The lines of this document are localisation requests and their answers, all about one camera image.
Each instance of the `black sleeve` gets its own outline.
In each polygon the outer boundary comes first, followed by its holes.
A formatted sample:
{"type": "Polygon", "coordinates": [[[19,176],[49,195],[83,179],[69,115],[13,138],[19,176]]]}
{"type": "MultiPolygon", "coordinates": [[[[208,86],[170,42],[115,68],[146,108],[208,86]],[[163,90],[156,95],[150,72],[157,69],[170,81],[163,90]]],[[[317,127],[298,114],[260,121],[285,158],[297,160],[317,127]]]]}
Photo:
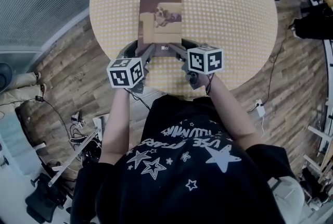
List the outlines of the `black sleeve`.
{"type": "Polygon", "coordinates": [[[291,171],[287,152],[284,148],[257,144],[248,148],[246,152],[259,167],[267,181],[271,177],[277,179],[284,176],[291,176],[296,179],[291,171]]]}
{"type": "Polygon", "coordinates": [[[80,169],[72,201],[71,224],[89,223],[96,215],[96,194],[112,169],[113,165],[107,163],[94,163],[80,169]]]}

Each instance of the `book cover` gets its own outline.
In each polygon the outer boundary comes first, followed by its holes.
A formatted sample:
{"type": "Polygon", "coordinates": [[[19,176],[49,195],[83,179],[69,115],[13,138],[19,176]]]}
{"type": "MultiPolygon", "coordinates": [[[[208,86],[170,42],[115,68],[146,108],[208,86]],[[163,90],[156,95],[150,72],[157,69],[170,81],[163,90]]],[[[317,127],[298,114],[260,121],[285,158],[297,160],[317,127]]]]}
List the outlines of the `book cover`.
{"type": "Polygon", "coordinates": [[[136,55],[154,43],[155,56],[176,56],[169,43],[182,43],[182,0],[140,0],[136,55]]]}

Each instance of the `round table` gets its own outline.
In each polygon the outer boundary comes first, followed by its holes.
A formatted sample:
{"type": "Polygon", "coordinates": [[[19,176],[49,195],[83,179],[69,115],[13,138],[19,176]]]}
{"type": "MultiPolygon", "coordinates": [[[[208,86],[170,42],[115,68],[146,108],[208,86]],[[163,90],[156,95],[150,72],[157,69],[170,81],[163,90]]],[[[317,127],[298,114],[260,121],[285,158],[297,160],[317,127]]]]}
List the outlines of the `round table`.
{"type": "MultiPolygon", "coordinates": [[[[140,0],[90,0],[90,18],[97,41],[116,58],[137,40],[140,0]]],[[[182,37],[224,50],[224,70],[217,72],[231,90],[252,78],[266,63],[277,34],[274,0],[182,0],[182,37]]],[[[147,66],[146,86],[172,95],[198,97],[173,57],[154,57],[147,66]]]]}

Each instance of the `forearm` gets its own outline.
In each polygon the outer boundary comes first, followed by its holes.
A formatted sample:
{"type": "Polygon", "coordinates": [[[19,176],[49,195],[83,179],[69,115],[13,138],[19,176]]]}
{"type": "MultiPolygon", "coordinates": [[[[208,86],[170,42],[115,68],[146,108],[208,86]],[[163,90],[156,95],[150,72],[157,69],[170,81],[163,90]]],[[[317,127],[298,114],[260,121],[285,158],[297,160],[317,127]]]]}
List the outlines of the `forearm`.
{"type": "Polygon", "coordinates": [[[214,76],[209,96],[229,134],[236,141],[241,141],[243,148],[250,144],[261,143],[257,130],[248,113],[242,108],[224,83],[214,76]]]}
{"type": "Polygon", "coordinates": [[[124,89],[117,89],[103,134],[102,155],[99,161],[106,163],[118,161],[129,150],[129,137],[130,94],[124,89]]]}

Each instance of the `power outlet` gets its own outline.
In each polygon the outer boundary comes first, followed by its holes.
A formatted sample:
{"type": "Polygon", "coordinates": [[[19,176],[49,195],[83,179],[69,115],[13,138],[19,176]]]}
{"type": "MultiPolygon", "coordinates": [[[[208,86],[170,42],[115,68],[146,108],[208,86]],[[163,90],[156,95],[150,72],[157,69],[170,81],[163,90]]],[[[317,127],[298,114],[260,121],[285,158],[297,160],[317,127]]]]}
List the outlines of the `power outlet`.
{"type": "Polygon", "coordinates": [[[266,113],[264,106],[261,104],[262,104],[261,99],[255,102],[255,106],[257,107],[256,110],[258,112],[259,117],[263,117],[266,113]]]}

